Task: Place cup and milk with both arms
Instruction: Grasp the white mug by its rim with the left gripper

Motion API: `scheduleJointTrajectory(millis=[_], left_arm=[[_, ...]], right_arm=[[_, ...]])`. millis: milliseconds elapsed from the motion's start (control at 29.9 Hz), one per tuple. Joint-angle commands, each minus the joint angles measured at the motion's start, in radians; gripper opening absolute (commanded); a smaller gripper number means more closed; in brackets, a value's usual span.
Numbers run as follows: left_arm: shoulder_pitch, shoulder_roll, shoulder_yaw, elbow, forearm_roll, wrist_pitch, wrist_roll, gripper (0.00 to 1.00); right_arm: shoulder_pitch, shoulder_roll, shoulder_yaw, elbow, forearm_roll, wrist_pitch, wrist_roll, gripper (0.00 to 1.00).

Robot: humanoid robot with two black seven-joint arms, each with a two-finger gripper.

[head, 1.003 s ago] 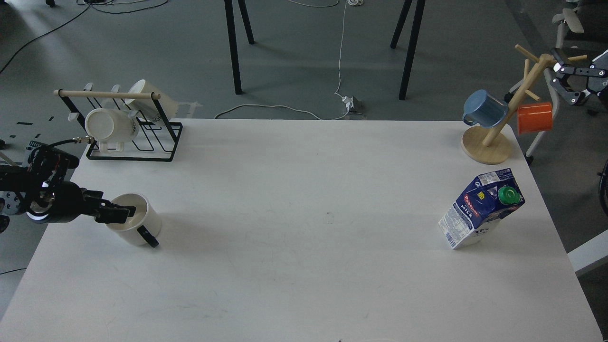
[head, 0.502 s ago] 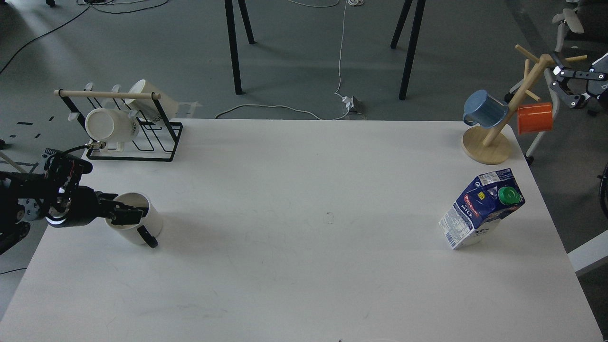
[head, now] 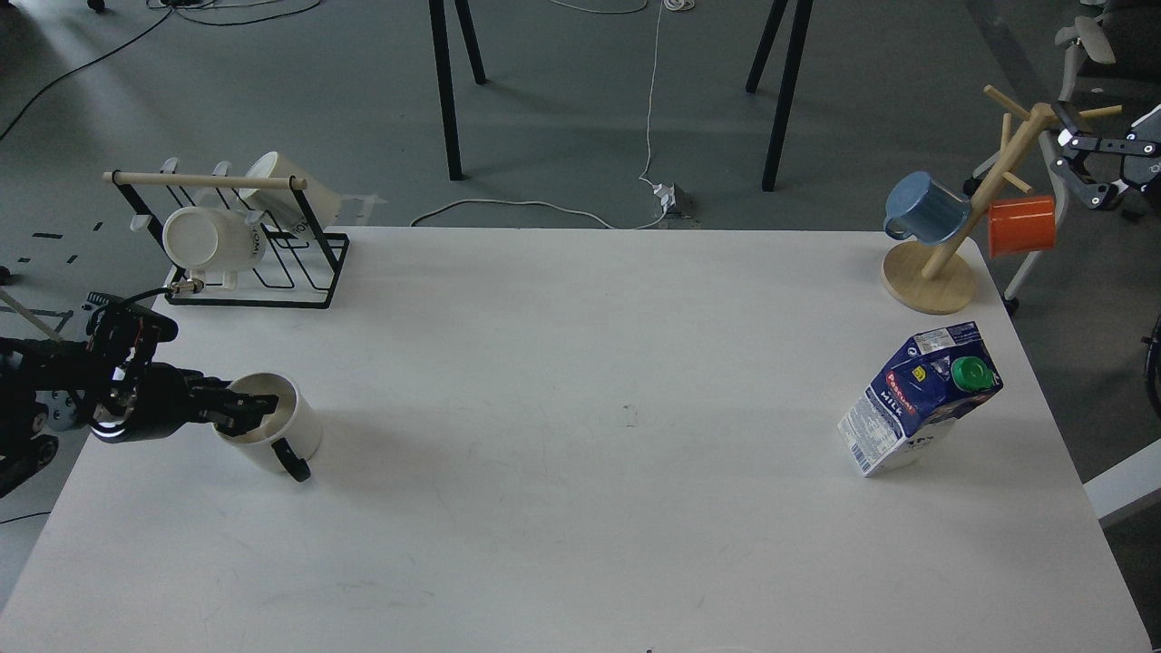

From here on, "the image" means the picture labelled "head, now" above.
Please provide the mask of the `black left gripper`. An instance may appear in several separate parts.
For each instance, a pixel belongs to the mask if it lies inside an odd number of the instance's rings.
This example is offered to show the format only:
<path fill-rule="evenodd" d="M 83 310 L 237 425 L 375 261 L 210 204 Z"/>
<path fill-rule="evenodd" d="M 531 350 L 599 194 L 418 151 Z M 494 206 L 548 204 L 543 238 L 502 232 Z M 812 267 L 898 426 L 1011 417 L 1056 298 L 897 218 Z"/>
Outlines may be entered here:
<path fill-rule="evenodd" d="M 140 378 L 132 406 L 121 417 L 95 416 L 91 435 L 99 442 L 152 442 L 174 435 L 180 426 L 199 417 L 192 386 L 203 373 L 156 363 Z M 277 409 L 277 395 L 250 394 L 228 385 L 200 386 L 200 419 L 211 424 L 217 435 L 238 438 L 261 426 L 267 414 Z"/>

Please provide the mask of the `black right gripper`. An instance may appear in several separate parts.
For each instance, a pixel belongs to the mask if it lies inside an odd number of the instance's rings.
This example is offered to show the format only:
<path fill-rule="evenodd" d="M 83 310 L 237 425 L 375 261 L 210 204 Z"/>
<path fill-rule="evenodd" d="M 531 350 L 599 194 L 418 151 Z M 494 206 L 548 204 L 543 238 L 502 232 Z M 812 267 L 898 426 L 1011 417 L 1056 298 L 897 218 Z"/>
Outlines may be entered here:
<path fill-rule="evenodd" d="M 1053 101 L 1052 109 L 1060 124 L 1061 155 L 1052 165 L 1053 173 L 1065 182 L 1074 198 L 1088 210 L 1113 210 L 1125 191 L 1135 186 L 1144 198 L 1160 195 L 1160 105 L 1128 127 L 1127 139 L 1104 138 L 1094 132 L 1090 120 L 1119 115 L 1123 106 L 1079 109 L 1070 101 Z M 1149 152 L 1135 153 L 1135 144 L 1151 143 Z M 1122 179 L 1099 181 L 1086 167 L 1091 155 L 1116 155 L 1122 158 Z"/>

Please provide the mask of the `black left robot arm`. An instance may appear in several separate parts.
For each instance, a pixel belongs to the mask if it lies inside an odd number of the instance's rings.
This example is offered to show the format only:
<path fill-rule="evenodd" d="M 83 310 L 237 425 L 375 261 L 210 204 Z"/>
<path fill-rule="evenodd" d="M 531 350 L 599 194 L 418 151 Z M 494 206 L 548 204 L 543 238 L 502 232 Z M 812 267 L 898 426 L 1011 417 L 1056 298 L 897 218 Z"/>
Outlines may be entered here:
<path fill-rule="evenodd" d="M 157 361 L 179 328 L 140 294 L 95 292 L 91 301 L 84 340 L 3 338 L 3 493 L 52 462 L 58 433 L 75 426 L 104 443 L 153 442 L 190 423 L 244 435 L 281 404 L 274 394 L 240 393 L 219 376 Z"/>

